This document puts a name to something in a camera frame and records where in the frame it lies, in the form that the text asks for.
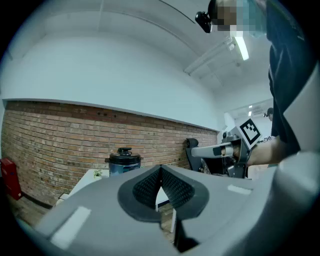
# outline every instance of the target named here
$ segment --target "black camera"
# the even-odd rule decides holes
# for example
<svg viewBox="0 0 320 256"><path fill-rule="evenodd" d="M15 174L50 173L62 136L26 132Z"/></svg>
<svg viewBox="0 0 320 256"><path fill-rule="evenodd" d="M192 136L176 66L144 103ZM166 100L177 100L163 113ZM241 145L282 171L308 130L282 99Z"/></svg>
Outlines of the black camera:
<svg viewBox="0 0 320 256"><path fill-rule="evenodd" d="M211 19L206 12L198 11L195 15L195 21L200 25L204 32L206 32L207 34L211 33Z"/></svg>

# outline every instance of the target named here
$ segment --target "red fire extinguisher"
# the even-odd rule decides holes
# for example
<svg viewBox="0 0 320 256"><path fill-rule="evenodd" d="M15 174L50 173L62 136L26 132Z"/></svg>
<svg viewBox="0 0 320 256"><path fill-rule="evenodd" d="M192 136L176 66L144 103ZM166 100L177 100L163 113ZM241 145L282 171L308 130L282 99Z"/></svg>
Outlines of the red fire extinguisher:
<svg viewBox="0 0 320 256"><path fill-rule="evenodd" d="M16 164L8 158L0 159L0 162L5 191L15 200L19 200L22 197L22 192L18 181Z"/></svg>

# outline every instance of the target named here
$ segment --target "person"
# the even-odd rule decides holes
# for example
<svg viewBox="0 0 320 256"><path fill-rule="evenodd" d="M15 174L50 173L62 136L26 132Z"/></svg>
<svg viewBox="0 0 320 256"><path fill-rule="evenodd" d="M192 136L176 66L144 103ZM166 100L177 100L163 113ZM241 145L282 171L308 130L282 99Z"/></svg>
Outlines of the person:
<svg viewBox="0 0 320 256"><path fill-rule="evenodd" d="M275 138L255 145L247 165L278 164L300 150L284 112L315 67L317 59L309 41L278 0L211 0L208 15L218 31L249 31L254 37L264 34L271 42L268 77L273 96L271 135ZM239 148L234 148L233 155L239 157Z"/></svg>
<svg viewBox="0 0 320 256"><path fill-rule="evenodd" d="M267 118L269 118L269 120L272 122L272 119L274 117L274 109L273 107L269 107L268 110L266 111L266 115Z"/></svg>

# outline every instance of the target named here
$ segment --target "blue container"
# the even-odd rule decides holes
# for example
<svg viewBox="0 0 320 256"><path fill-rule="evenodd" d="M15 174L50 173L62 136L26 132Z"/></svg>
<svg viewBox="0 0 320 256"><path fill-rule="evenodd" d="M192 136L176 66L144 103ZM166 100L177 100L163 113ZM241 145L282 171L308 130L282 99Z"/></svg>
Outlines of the blue container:
<svg viewBox="0 0 320 256"><path fill-rule="evenodd" d="M143 158L139 154L132 155L132 152L129 151L131 149L131 147L120 147L117 153L112 153L109 158L105 159L105 162L109 163L110 176L116 176L141 167Z"/></svg>

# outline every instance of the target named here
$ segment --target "ceiling light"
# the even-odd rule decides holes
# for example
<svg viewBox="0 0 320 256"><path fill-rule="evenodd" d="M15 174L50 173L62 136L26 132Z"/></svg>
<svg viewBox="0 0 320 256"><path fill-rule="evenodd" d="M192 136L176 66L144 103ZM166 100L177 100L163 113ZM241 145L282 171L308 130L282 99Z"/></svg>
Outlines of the ceiling light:
<svg viewBox="0 0 320 256"><path fill-rule="evenodd" d="M246 61L249 59L249 54L244 38L242 36L235 36L234 38L239 46L243 60Z"/></svg>

